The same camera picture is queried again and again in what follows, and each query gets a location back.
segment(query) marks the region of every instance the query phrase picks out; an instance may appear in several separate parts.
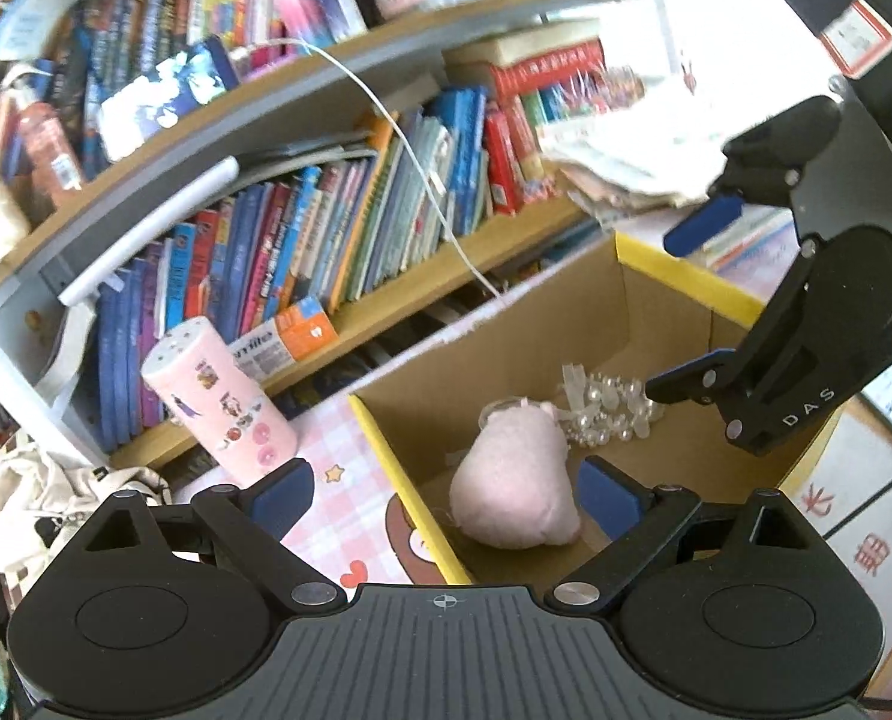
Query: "sticker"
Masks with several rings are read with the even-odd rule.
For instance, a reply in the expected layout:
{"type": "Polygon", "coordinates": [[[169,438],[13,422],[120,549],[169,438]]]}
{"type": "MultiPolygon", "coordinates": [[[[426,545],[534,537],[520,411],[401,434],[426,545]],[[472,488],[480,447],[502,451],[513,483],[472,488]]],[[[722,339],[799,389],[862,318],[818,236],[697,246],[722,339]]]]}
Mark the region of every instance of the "sticker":
{"type": "Polygon", "coordinates": [[[228,392],[219,398],[219,403],[222,405],[222,410],[224,410],[226,415],[231,416],[233,419],[238,419],[242,416],[241,403],[228,392]]]}
{"type": "Polygon", "coordinates": [[[219,381],[219,376],[212,365],[209,365],[205,360],[200,360],[196,365],[196,381],[203,389],[212,389],[219,381]]]}
{"type": "Polygon", "coordinates": [[[892,26],[865,0],[854,0],[819,37],[847,79],[861,79],[892,53],[892,26]]]}
{"type": "Polygon", "coordinates": [[[201,413],[193,409],[193,407],[185,405],[185,403],[180,399],[178,395],[172,396],[172,402],[175,403],[176,408],[184,413],[189,419],[194,419],[198,416],[202,416],[201,413]]]}
{"type": "Polygon", "coordinates": [[[276,461],[276,449],[273,446],[264,446],[257,455],[260,466],[271,466],[276,461]]]}

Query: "blue book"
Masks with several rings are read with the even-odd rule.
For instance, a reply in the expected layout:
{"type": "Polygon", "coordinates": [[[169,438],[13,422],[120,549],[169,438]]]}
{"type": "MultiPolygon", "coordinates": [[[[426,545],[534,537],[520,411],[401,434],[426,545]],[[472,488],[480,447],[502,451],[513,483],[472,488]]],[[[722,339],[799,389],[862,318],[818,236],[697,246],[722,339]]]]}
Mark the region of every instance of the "blue book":
{"type": "Polygon", "coordinates": [[[243,303],[246,279],[249,278],[250,247],[259,225],[260,205],[265,187],[254,184],[236,199],[236,213],[233,214],[233,230],[226,254],[226,274],[223,279],[222,303],[219,306],[217,330],[223,341],[232,343],[239,334],[238,307],[243,303]]]}
{"type": "Polygon", "coordinates": [[[548,122],[559,122],[562,119],[562,109],[559,105],[559,89],[548,86],[539,90],[539,98],[543,100],[543,113],[548,122]]]}
{"type": "Polygon", "coordinates": [[[479,161],[482,151],[482,138],[486,129],[486,100],[488,93],[483,86],[473,87],[471,92],[470,104],[470,127],[467,131],[467,137],[457,148],[462,148],[460,154],[466,165],[463,167],[463,180],[466,187],[466,196],[463,200],[464,215],[459,225],[453,225],[453,229],[457,226],[462,235],[468,235],[473,232],[473,226],[476,224],[476,201],[479,194],[479,161]]]}
{"type": "MultiPolygon", "coordinates": [[[[30,74],[25,76],[23,81],[36,93],[37,98],[46,100],[49,97],[49,90],[52,88],[56,63],[50,62],[48,59],[37,59],[32,64],[37,70],[42,70],[44,73],[49,73],[49,75],[30,74]]],[[[32,173],[32,165],[29,162],[29,158],[25,155],[25,146],[22,143],[22,137],[20,137],[19,132],[14,132],[9,141],[9,148],[3,160],[3,166],[2,177],[6,180],[6,183],[9,183],[18,175],[31,175],[32,173]]]]}
{"type": "Polygon", "coordinates": [[[116,335],[113,340],[113,407],[116,415],[116,442],[122,446],[132,440],[129,425],[129,308],[132,271],[120,268],[122,292],[116,294],[116,335]]]}
{"type": "Polygon", "coordinates": [[[166,330],[183,323],[185,286],[193,265],[196,225],[184,221],[172,228],[172,258],[169,260],[169,286],[166,289],[166,330]]]}
{"type": "Polygon", "coordinates": [[[116,396],[113,393],[113,348],[116,345],[116,290],[99,285],[99,440],[107,455],[116,451],[116,396]]]}
{"type": "Polygon", "coordinates": [[[226,275],[226,255],[229,243],[233,240],[233,220],[236,218],[236,199],[227,197],[219,207],[219,229],[212,245],[212,260],[209,260],[209,303],[206,317],[215,326],[222,303],[223,278],[226,275]]]}
{"type": "Polygon", "coordinates": [[[266,210],[269,208],[270,202],[272,202],[272,196],[276,194],[276,185],[269,183],[262,185],[262,196],[260,196],[260,207],[256,213],[256,221],[253,224],[253,234],[252,238],[249,242],[249,250],[248,250],[248,258],[246,259],[246,280],[242,285],[242,295],[239,298],[238,306],[236,306],[236,317],[238,318],[238,324],[236,327],[239,329],[242,328],[242,317],[246,310],[246,301],[249,299],[249,283],[252,280],[253,276],[253,266],[256,264],[256,257],[259,254],[260,246],[262,245],[262,230],[265,228],[265,218],[266,218],[266,210]]]}
{"type": "MultiPolygon", "coordinates": [[[[296,177],[293,178],[293,184],[290,187],[290,194],[296,193],[295,202],[293,197],[289,197],[289,205],[286,206],[286,213],[291,214],[289,227],[286,228],[286,235],[281,242],[279,259],[276,261],[276,271],[272,277],[272,285],[269,289],[269,298],[266,300],[265,312],[262,314],[264,322],[276,316],[279,312],[279,303],[283,295],[283,288],[286,285],[286,276],[289,276],[289,269],[292,261],[296,257],[296,247],[299,245],[299,239],[303,235],[303,228],[308,221],[310,215],[310,207],[313,205],[313,196],[316,194],[316,185],[319,177],[322,175],[321,167],[305,167],[296,177]]],[[[286,301],[292,298],[292,295],[285,296],[286,301]]]]}
{"type": "Polygon", "coordinates": [[[433,106],[431,106],[430,111],[436,119],[443,123],[443,127],[449,130],[449,135],[452,135],[452,140],[456,143],[456,157],[452,160],[452,171],[449,172],[449,181],[447,181],[446,189],[449,191],[447,209],[452,209],[453,213],[452,230],[457,235],[461,232],[458,220],[462,220],[465,217],[462,207],[465,193],[463,191],[461,154],[464,135],[470,120],[468,107],[472,101],[473,98],[466,89],[447,89],[433,100],[433,106]]]}
{"type": "MultiPolygon", "coordinates": [[[[415,111],[404,124],[401,124],[406,142],[413,150],[419,141],[420,124],[423,122],[423,112],[415,111]]],[[[385,261],[385,252],[389,247],[389,236],[396,220],[397,209],[401,206],[404,191],[409,186],[409,181],[416,173],[416,166],[408,154],[403,154],[396,168],[396,175],[392,179],[392,188],[389,190],[389,199],[386,201],[385,213],[380,220],[380,230],[376,236],[376,246],[373,249],[372,259],[369,261],[369,269],[366,271],[366,283],[363,293],[371,293],[382,282],[382,263],[385,261]]]]}
{"type": "Polygon", "coordinates": [[[142,382],[140,381],[140,333],[142,333],[142,283],[146,261],[133,260],[133,280],[129,285],[129,432],[133,437],[142,432],[142,382]]]}

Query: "bookshelf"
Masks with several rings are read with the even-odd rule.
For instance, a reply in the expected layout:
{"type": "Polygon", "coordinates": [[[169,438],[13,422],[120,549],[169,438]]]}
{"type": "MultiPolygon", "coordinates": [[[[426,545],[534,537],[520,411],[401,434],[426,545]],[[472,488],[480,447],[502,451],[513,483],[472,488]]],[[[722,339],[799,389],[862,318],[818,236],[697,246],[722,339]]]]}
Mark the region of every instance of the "bookshelf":
{"type": "MultiPolygon", "coordinates": [[[[582,218],[582,211],[567,197],[555,197],[526,207],[515,218],[492,218],[461,243],[473,264],[487,271],[529,251],[582,218]]],[[[454,248],[443,245],[425,263],[409,269],[358,302],[343,306],[332,318],[339,340],[266,381],[265,391],[270,395],[279,394],[471,280],[473,274],[454,248]]],[[[194,445],[195,440],[185,428],[164,422],[121,447],[113,454],[111,465],[116,469],[161,467],[194,445]]]]}
{"type": "MultiPolygon", "coordinates": [[[[385,78],[388,84],[389,70],[423,67],[430,62],[430,53],[439,55],[545,13],[611,1],[624,0],[471,1],[410,14],[330,51],[367,81],[379,85],[385,78]]],[[[361,91],[343,84],[345,80],[321,57],[303,57],[244,83],[158,133],[72,196],[0,262],[0,306],[23,281],[36,277],[57,258],[75,257],[70,252],[73,247],[88,245],[98,255],[124,229],[220,159],[288,140],[286,110],[297,138],[308,137],[304,128],[317,127],[324,105],[347,113],[361,111],[361,91]],[[331,99],[324,100],[320,93],[331,99]]]]}

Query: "white cable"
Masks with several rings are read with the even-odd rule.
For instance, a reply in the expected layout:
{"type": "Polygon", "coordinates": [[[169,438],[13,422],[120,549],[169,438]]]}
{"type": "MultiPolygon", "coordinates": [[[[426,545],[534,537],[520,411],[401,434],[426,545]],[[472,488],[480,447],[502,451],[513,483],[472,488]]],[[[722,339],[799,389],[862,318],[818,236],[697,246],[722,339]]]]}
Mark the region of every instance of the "white cable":
{"type": "Polygon", "coordinates": [[[452,225],[449,224],[449,220],[447,220],[446,215],[443,214],[442,209],[439,207],[439,203],[436,202],[435,194],[433,193],[433,185],[430,184],[430,179],[428,175],[425,174],[423,170],[423,165],[419,161],[419,157],[416,156],[415,151],[412,151],[412,146],[409,143],[409,139],[406,139],[406,134],[400,129],[399,124],[396,124],[396,119],[393,118],[392,114],[386,110],[385,105],[382,104],[379,97],[377,97],[376,93],[373,92],[372,89],[363,81],[359,76],[357,76],[353,71],[347,68],[342,62],[336,59],[334,56],[330,55],[324,50],[320,49],[318,46],[313,46],[310,43],[305,42],[305,40],[300,40],[299,38],[275,38],[268,42],[253,44],[252,46],[243,47],[243,49],[236,49],[230,52],[230,58],[233,59],[236,52],[246,52],[246,55],[252,55],[253,52],[257,49],[265,49],[265,47],[276,47],[276,46],[300,46],[305,50],[310,50],[310,52],[315,52],[319,56],[323,57],[324,60],[329,62],[329,64],[334,65],[340,71],[343,71],[346,76],[349,77],[351,81],[353,81],[356,86],[361,88],[363,92],[366,93],[366,97],[369,100],[372,100],[373,105],[379,110],[380,114],[392,124],[393,130],[395,130],[396,134],[400,137],[401,141],[403,141],[403,147],[406,149],[406,153],[409,155],[409,159],[412,160],[412,164],[415,166],[417,172],[419,172],[419,177],[423,181],[423,185],[425,186],[424,196],[425,199],[431,203],[433,206],[433,210],[435,210],[436,215],[438,215],[439,220],[443,225],[443,229],[446,230],[447,240],[455,247],[455,250],[459,254],[459,258],[463,261],[466,268],[474,275],[476,278],[482,282],[482,285],[492,293],[494,298],[498,300],[502,300],[502,295],[500,292],[490,283],[489,279],[487,279],[484,275],[481,274],[479,269],[473,265],[466,252],[463,250],[462,246],[459,245],[459,242],[456,240],[455,235],[452,233],[452,225]]]}

